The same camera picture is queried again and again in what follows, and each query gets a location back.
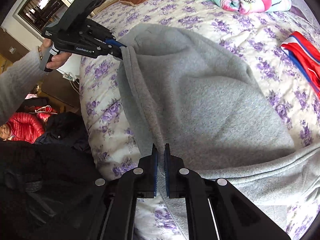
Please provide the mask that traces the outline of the grey sleeved left forearm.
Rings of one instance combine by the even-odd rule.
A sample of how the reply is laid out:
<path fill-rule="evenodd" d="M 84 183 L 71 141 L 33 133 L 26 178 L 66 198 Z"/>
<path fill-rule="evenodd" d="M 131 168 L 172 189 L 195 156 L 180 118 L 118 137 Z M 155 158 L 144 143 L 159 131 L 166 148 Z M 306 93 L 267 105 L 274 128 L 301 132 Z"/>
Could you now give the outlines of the grey sleeved left forearm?
<path fill-rule="evenodd" d="M 35 49 L 1 74 L 1 124 L 9 120 L 37 82 L 46 76 L 39 66 L 39 52 Z"/>

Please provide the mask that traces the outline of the person's left hand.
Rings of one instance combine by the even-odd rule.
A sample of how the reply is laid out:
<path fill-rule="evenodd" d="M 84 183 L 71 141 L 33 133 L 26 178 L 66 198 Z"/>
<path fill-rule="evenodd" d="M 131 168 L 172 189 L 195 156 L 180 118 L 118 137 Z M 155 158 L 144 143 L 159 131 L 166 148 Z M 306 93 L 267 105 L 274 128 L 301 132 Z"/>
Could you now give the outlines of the person's left hand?
<path fill-rule="evenodd" d="M 53 52 L 53 48 L 52 41 L 47 38 L 44 39 L 38 48 L 41 65 L 46 64 L 44 68 L 45 72 L 62 67 L 72 55 L 68 52 Z"/>

